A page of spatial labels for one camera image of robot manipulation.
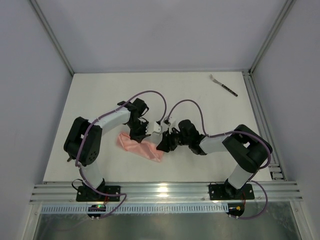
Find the metal fork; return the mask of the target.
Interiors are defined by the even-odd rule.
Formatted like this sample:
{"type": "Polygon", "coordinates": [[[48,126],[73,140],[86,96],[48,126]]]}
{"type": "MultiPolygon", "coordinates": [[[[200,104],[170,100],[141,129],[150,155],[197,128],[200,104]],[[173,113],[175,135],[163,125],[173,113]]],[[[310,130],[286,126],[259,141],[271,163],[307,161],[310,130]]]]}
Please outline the metal fork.
{"type": "Polygon", "coordinates": [[[227,87],[226,85],[224,85],[223,83],[219,82],[216,78],[214,78],[214,76],[212,74],[209,75],[209,78],[216,84],[218,84],[219,86],[221,86],[223,89],[225,89],[226,91],[228,91],[229,93],[231,93],[233,96],[238,97],[238,94],[235,93],[233,90],[231,90],[229,87],[227,87]]]}

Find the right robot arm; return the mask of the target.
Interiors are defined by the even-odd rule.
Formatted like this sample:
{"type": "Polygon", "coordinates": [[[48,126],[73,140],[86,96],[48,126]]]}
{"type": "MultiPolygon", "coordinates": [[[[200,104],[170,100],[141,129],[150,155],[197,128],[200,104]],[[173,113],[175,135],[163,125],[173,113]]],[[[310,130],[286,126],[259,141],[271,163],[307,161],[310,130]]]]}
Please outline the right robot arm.
{"type": "Polygon", "coordinates": [[[237,165],[223,184],[209,187],[211,200],[239,200],[247,192],[247,182],[263,167],[273,152],[272,146],[244,124],[233,131],[208,136],[199,133],[190,120],[182,120],[178,128],[173,127],[162,133],[156,149],[169,153],[178,146],[187,146],[195,155],[206,156],[227,152],[237,165]]]}

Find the pink satin napkin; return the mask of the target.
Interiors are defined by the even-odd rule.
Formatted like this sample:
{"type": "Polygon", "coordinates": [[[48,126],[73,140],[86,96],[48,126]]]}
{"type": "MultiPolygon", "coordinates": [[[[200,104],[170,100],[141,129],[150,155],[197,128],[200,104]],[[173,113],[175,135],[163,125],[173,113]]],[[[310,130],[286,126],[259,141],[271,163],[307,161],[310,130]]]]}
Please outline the pink satin napkin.
{"type": "Polygon", "coordinates": [[[142,142],[139,143],[132,140],[129,134],[125,132],[122,132],[117,136],[116,145],[126,152],[157,163],[162,161],[164,155],[163,151],[157,150],[155,143],[146,140],[142,140],[142,142]]]}

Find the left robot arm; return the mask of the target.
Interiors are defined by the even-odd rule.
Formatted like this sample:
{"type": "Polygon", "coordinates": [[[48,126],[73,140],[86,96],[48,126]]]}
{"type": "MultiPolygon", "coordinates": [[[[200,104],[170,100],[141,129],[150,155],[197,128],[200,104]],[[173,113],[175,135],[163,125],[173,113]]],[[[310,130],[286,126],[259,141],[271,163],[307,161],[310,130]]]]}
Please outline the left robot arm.
{"type": "Polygon", "coordinates": [[[102,136],[114,128],[126,125],[129,127],[131,140],[141,143],[148,137],[149,122],[143,119],[149,107],[142,99],[133,102],[119,102],[113,110],[97,117],[86,119],[77,117],[67,135],[63,150],[69,159],[75,160],[84,185],[94,193],[102,193],[104,178],[99,172],[96,160],[100,153],[102,136]]]}

